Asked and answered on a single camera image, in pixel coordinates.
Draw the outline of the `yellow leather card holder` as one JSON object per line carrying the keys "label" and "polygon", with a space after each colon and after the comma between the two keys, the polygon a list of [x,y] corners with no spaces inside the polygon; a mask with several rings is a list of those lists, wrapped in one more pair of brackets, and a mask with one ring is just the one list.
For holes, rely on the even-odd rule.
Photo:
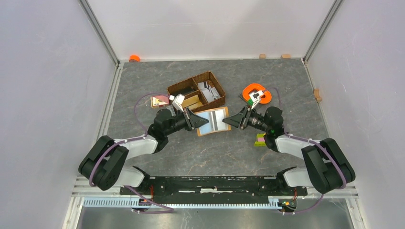
{"label": "yellow leather card holder", "polygon": [[231,130],[231,126],[223,122],[223,119],[229,117],[229,110],[226,106],[197,112],[196,115],[208,120],[207,124],[197,128],[197,136]]}

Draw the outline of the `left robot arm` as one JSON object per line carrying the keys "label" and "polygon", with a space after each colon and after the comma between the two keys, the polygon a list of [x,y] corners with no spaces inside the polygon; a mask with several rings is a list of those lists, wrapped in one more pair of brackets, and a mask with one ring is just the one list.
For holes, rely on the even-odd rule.
{"label": "left robot arm", "polygon": [[90,186],[102,191],[118,183],[130,185],[138,194],[145,194],[150,188],[146,174],[136,167],[126,168],[125,162],[161,151],[169,142],[168,135],[183,129],[193,131],[208,123],[208,119],[189,108],[178,111],[176,115],[168,109],[161,109],[144,135],[128,139],[101,136],[80,163],[78,172],[88,179]]}

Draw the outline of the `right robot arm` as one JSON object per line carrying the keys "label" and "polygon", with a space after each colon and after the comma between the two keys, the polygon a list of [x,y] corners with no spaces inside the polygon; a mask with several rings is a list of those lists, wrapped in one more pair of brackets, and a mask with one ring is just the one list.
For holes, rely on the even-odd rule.
{"label": "right robot arm", "polygon": [[239,113],[223,122],[239,129],[253,127],[264,131],[266,147],[304,161],[304,167],[292,167],[278,172],[276,189],[287,195],[295,187],[313,187],[326,194],[343,189],[356,179],[356,174],[338,143],[333,138],[305,139],[284,129],[282,110],[271,106],[264,114],[245,106]]}

